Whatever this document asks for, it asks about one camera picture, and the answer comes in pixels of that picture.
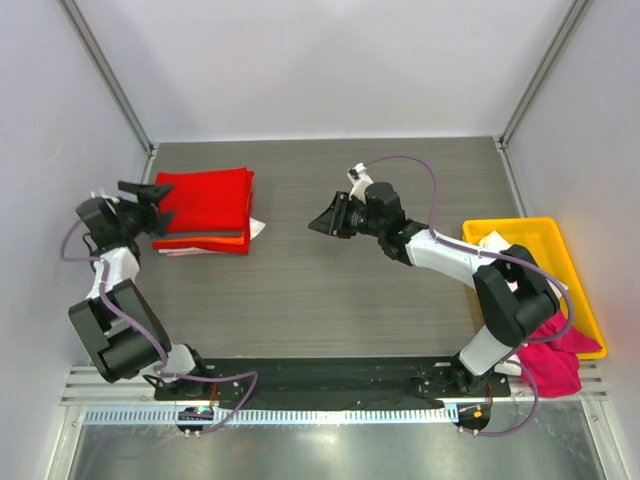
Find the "red t shirt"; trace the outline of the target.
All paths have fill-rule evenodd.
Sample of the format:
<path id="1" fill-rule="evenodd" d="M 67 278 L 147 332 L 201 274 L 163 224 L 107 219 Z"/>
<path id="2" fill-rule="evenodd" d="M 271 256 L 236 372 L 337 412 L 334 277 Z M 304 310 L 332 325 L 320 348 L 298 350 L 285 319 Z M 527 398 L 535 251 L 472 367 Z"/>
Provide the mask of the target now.
<path id="1" fill-rule="evenodd" d="M 254 172 L 246 167 L 156 175 L 156 185 L 171 185 L 160 202 L 170 213 L 170 234 L 241 232 L 249 222 Z"/>

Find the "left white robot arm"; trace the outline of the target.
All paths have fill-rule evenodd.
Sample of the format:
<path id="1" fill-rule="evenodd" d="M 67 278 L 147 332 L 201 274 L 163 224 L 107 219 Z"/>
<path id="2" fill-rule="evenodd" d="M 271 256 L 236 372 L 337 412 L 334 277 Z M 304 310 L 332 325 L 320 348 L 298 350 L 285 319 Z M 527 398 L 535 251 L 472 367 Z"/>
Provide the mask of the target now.
<path id="1" fill-rule="evenodd" d="M 135 283 L 137 238 L 167 231 L 172 216 L 160 203 L 173 187 L 121 181 L 118 188 L 119 197 L 95 194 L 75 209 L 94 280 L 86 298 L 69 308 L 69 319 L 105 381 L 142 377 L 158 395 L 195 398 L 206 390 L 197 380 L 204 363 L 190 346 L 171 342 Z"/>

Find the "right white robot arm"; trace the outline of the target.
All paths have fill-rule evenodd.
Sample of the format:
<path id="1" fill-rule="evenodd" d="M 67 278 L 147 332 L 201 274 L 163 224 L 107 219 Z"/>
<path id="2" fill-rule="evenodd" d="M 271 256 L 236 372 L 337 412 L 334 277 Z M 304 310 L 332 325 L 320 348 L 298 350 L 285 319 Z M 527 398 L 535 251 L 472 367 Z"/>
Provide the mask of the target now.
<path id="1" fill-rule="evenodd" d="M 451 361 L 452 379 L 463 393 L 482 388 L 494 367 L 560 309 L 528 249 L 494 251 L 441 235 L 407 217 L 388 182 L 368 185 L 360 197 L 337 192 L 308 227 L 340 239 L 371 236 L 388 258 L 442 273 L 475 291 L 484 325 Z"/>

